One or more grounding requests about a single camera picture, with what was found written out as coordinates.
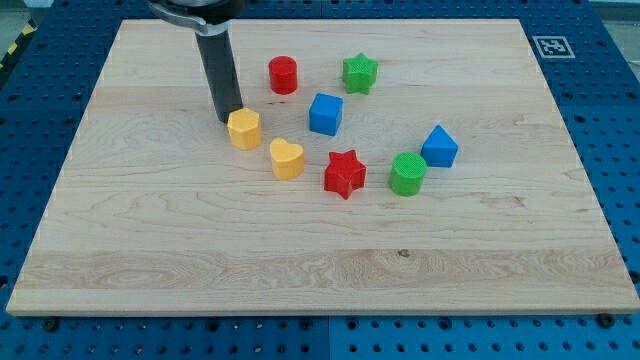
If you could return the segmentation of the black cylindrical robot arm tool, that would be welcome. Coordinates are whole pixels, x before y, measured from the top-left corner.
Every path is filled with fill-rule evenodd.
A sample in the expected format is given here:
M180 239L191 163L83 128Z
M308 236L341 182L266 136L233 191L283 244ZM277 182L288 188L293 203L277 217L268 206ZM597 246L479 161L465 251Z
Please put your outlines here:
M230 22L245 9L245 0L148 0L151 12L165 22L195 33L219 121L243 107L229 37Z

